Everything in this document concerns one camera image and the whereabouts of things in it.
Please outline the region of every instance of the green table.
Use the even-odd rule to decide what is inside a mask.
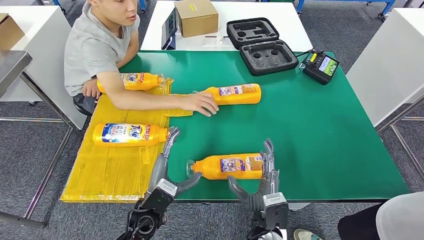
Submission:
[[[172,117],[180,135],[170,153],[168,175],[187,178],[187,160],[211,155],[257,153],[274,144],[279,189],[288,202],[378,202],[409,192],[344,73],[321,85],[296,68],[252,76],[237,51],[142,51],[121,72],[163,73],[175,79],[171,92],[258,83],[260,103],[220,106]],[[239,180],[255,192],[257,180]],[[200,182],[181,201],[233,201],[226,180]]]

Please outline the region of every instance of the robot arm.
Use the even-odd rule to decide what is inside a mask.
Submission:
[[[126,232],[117,240],[151,239],[156,229],[167,222],[165,212],[169,204],[178,195],[197,184],[202,176],[197,172],[181,183],[168,178],[168,156],[180,130],[177,127],[170,127],[168,131],[168,140],[153,165],[147,192],[144,198],[137,201],[134,209],[128,212]]]
[[[287,240],[289,205],[279,192],[279,171],[274,168],[274,147],[270,139],[263,143],[262,177],[256,193],[247,193],[234,177],[228,177],[228,187],[246,209],[253,212],[251,240]]]

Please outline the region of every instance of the yellow bottle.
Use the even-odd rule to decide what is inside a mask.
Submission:
[[[225,180],[228,176],[236,179],[260,179],[262,157],[259,153],[208,156],[201,161],[187,162],[187,176],[201,172],[209,180]]]
[[[165,142],[168,129],[156,125],[102,123],[94,128],[93,142],[104,147],[141,147]]]
[[[217,105],[257,104],[261,100],[261,87],[257,83],[224,87],[209,87]]]
[[[166,86],[166,78],[163,74],[151,74],[148,72],[121,73],[120,78],[127,90],[147,91],[157,86]],[[97,81],[97,88],[100,92],[105,93],[99,81]]]

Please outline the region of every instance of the man's arm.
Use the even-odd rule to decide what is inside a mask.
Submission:
[[[139,51],[139,31],[135,30],[131,32],[131,37],[129,39],[129,45],[128,45],[128,49],[126,50],[125,56],[123,57],[122,61],[116,64],[116,67],[120,68],[124,66],[125,64],[127,64],[129,61],[131,61],[131,59],[134,58],[134,56],[137,54],[138,51]]]
[[[209,92],[199,92],[186,96],[152,95],[142,91],[126,90],[119,72],[101,72],[97,80],[103,86],[105,93],[117,109],[121,110],[163,110],[183,109],[197,111],[210,117],[218,109],[214,98]]]

